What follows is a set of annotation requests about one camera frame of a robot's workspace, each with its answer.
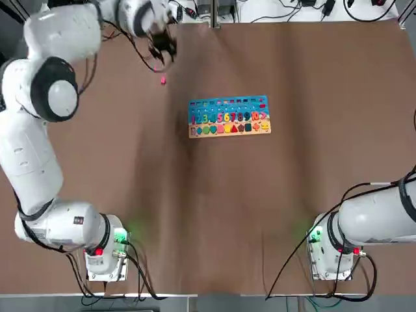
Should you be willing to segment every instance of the brown mat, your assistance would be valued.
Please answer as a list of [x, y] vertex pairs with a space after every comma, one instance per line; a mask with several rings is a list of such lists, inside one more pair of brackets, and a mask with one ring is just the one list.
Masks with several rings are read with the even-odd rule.
[[[78, 114], [49, 128], [61, 197], [118, 215], [143, 244], [158, 293], [263, 294], [262, 267], [268, 289], [314, 217], [349, 186], [397, 179], [413, 166], [410, 43], [395, 21], [181, 25], [176, 33], [166, 86], [127, 40], [103, 44]], [[269, 97], [271, 135], [188, 139], [190, 99], [254, 94]], [[0, 293], [79, 293], [63, 256], [16, 238], [4, 175], [0, 194]], [[415, 293], [415, 245], [368, 252], [378, 293]], [[275, 293], [312, 292], [305, 254]], [[339, 291], [364, 293], [358, 275]], [[135, 271], [109, 288], [137, 292]]]

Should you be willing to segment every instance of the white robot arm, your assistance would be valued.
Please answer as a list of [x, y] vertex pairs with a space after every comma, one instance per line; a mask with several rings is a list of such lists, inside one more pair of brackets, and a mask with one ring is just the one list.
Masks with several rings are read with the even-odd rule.
[[349, 278], [360, 246], [416, 242], [416, 181], [408, 181], [413, 173], [388, 189], [344, 201], [318, 224], [308, 238], [314, 280]]
[[98, 52], [103, 20], [155, 39], [158, 53], [176, 53], [165, 0], [91, 1], [31, 16], [23, 28], [28, 57], [0, 69], [0, 165], [18, 201], [17, 236], [63, 250], [84, 248], [89, 278], [116, 281], [125, 279], [126, 269], [114, 251], [124, 250], [127, 232], [117, 217], [89, 203], [57, 198], [63, 176], [47, 135], [48, 122], [69, 120], [77, 111], [70, 63]]

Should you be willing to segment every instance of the small pink block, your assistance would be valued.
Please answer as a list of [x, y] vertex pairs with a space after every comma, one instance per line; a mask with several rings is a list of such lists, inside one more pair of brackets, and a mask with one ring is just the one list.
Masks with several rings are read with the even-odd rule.
[[217, 133], [224, 133], [224, 126], [223, 125], [217, 125], [216, 132]]

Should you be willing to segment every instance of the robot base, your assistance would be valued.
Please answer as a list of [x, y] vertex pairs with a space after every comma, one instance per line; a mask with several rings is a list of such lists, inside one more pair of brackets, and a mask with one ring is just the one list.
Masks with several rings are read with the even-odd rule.
[[86, 271], [89, 281], [124, 281], [127, 279], [128, 260], [125, 256], [127, 246], [118, 241], [129, 241], [129, 234], [122, 222], [114, 215], [108, 214], [110, 221], [110, 238], [102, 255], [85, 254]]
[[[314, 280], [336, 280], [337, 268], [341, 252], [336, 250], [329, 239], [327, 230], [328, 217], [317, 226], [307, 240], [307, 254], [311, 265], [311, 273]], [[351, 280], [351, 268], [353, 265], [353, 253], [342, 254], [339, 265], [338, 280]]]

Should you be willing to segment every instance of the colorful number block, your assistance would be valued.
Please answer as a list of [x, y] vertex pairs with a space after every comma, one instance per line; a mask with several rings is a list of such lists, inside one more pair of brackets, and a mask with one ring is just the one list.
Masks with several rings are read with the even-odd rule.
[[189, 102], [188, 111], [190, 138], [272, 132], [267, 96], [197, 99]]

